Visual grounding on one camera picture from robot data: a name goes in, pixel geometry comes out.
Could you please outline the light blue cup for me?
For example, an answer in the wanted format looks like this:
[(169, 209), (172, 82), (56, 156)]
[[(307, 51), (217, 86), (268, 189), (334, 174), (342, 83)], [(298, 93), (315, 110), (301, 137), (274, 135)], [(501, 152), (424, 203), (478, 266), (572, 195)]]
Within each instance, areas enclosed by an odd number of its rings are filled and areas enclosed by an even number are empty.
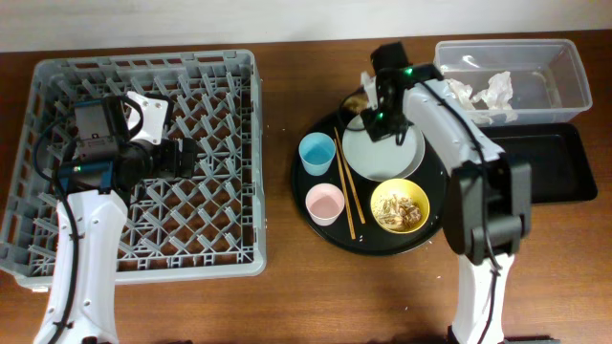
[(305, 171), (311, 176), (327, 172), (336, 155), (336, 146), (331, 137), (314, 132), (306, 135), (298, 146), (298, 154)]

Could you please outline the white paper napkin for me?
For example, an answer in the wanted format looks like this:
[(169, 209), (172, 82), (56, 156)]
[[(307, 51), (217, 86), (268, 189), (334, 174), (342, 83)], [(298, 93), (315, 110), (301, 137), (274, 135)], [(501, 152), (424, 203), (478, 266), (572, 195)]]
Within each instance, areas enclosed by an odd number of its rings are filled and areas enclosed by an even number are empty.
[(475, 124), (493, 125), (494, 118), (500, 115), (505, 123), (518, 121), (518, 114), (510, 104), (514, 89), (509, 71), (493, 75), (488, 80), (489, 88), (477, 93), (470, 85), (453, 78), (447, 78), (447, 84), (452, 97)]

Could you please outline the brown snack wrapper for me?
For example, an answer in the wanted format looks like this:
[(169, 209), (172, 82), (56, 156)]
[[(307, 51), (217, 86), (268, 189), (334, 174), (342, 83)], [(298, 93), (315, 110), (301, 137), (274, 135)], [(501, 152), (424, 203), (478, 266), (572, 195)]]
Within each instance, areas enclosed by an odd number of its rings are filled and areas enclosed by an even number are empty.
[(366, 94), (350, 96), (343, 102), (342, 108), (355, 115), (359, 115), (363, 110), (368, 108), (368, 97)]

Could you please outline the wooden chopstick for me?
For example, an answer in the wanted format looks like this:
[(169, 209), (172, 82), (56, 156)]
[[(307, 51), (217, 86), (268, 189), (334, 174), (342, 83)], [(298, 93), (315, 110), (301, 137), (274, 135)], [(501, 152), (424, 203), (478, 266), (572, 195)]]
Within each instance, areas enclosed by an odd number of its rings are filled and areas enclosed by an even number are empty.
[(341, 161), (340, 152), (339, 152), (339, 145), (338, 145), (337, 139), (333, 139), (333, 142), (335, 145), (336, 160), (337, 160), (341, 190), (342, 190), (342, 195), (343, 195), (343, 200), (344, 200), (344, 208), (345, 208), (346, 217), (347, 217), (347, 224), (349, 227), (349, 233), (350, 233), (351, 240), (355, 240), (356, 233), (354, 229), (353, 217), (352, 217), (351, 207), (350, 207), (349, 198), (347, 194), (347, 187), (346, 187), (344, 172), (342, 168), (342, 161)]
[(361, 221), (361, 223), (363, 225), (365, 225), (366, 221), (365, 221), (365, 217), (364, 217), (364, 214), (363, 214), (363, 211), (362, 211), (362, 208), (361, 208), (361, 202), (360, 202), (360, 199), (359, 199), (359, 196), (358, 196), (358, 193), (357, 193), (357, 189), (356, 189), (356, 186), (355, 186), (355, 183), (354, 183), (354, 180), (353, 180), (351, 169), (350, 169), (350, 167), (348, 165), (348, 162), (347, 162), (347, 160), (346, 160), (346, 158), (344, 156), (343, 148), (342, 148), (342, 144), (341, 144), (341, 139), (339, 137), (339, 131), (338, 131), (338, 129), (336, 127), (334, 127), (334, 132), (335, 132), (335, 135), (336, 135), (337, 142), (339, 144), (340, 159), (341, 159), (341, 161), (343, 163), (343, 167), (344, 167), (346, 176), (348, 177), (348, 181), (349, 181), (350, 188), (351, 188), (351, 191), (352, 191), (352, 194), (353, 194), (353, 198), (355, 200), (355, 204), (356, 204), (357, 211), (358, 211), (358, 214), (359, 214), (359, 217), (360, 217), (360, 221)]

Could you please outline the yellow bowl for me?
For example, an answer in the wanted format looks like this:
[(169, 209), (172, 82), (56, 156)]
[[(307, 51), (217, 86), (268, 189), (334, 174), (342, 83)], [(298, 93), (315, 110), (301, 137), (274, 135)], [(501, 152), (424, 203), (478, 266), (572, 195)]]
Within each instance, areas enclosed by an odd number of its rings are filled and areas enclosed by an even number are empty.
[[(406, 195), (413, 199), (413, 201), (419, 206), (423, 213), (423, 219), (417, 224), (417, 226), (409, 232), (396, 232), (384, 228), (376, 219), (375, 212), (380, 199), (386, 198), (390, 194), (401, 194)], [(376, 223), (384, 230), (393, 234), (409, 234), (420, 230), (425, 226), (426, 220), (430, 214), (429, 199), (425, 191), (421, 186), (413, 181), (405, 179), (392, 179), (380, 183), (372, 193), (370, 198), (370, 209), (374, 216)]]

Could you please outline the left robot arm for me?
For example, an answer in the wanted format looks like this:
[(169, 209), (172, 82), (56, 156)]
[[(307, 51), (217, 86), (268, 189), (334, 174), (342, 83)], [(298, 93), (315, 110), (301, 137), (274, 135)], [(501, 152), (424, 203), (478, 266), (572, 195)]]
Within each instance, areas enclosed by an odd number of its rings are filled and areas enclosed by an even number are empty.
[(134, 188), (150, 178), (189, 179), (193, 139), (168, 140), (170, 97), (129, 91), (76, 103), (76, 122), (49, 176), (58, 239), (51, 293), (37, 343), (115, 343), (115, 283), (120, 235)]

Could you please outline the white round plate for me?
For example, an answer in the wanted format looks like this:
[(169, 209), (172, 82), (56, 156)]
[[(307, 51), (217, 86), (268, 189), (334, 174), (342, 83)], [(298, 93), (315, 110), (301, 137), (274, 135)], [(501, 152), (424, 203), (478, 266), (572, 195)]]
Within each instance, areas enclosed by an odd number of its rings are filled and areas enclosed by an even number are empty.
[(365, 131), (355, 132), (362, 127), (362, 119), (354, 117), (342, 136), (344, 158), (349, 166), (360, 176), (374, 182), (406, 178), (421, 165), (426, 152), (423, 133), (411, 126), (405, 135), (404, 143), (397, 145), (395, 137), (372, 141)]

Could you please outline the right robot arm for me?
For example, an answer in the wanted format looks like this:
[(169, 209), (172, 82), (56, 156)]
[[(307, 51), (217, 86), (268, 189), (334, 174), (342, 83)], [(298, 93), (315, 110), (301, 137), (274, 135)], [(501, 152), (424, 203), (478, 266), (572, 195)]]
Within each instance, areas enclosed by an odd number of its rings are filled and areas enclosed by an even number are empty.
[(370, 61), (374, 73), (361, 76), (369, 138), (398, 137), (414, 125), (449, 176), (442, 228), (459, 257), (459, 295), (448, 338), (502, 343), (506, 282), (531, 230), (531, 166), (483, 134), (442, 73), (431, 63), (410, 63), (401, 43), (381, 45)]

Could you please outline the pink cup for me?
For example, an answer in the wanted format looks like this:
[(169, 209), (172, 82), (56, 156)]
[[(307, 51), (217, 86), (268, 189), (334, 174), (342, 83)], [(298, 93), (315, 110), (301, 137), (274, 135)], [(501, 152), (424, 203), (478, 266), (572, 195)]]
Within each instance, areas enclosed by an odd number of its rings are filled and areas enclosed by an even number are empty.
[(344, 209), (342, 191), (331, 183), (316, 184), (307, 192), (305, 205), (318, 226), (329, 226)]

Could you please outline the food scraps peanuts and rice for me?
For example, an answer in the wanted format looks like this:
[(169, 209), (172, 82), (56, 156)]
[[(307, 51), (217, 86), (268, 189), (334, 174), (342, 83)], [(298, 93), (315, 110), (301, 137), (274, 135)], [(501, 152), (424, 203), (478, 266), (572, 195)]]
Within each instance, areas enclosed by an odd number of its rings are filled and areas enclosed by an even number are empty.
[(409, 232), (423, 219), (423, 213), (412, 198), (390, 194), (380, 199), (375, 219), (388, 230)]

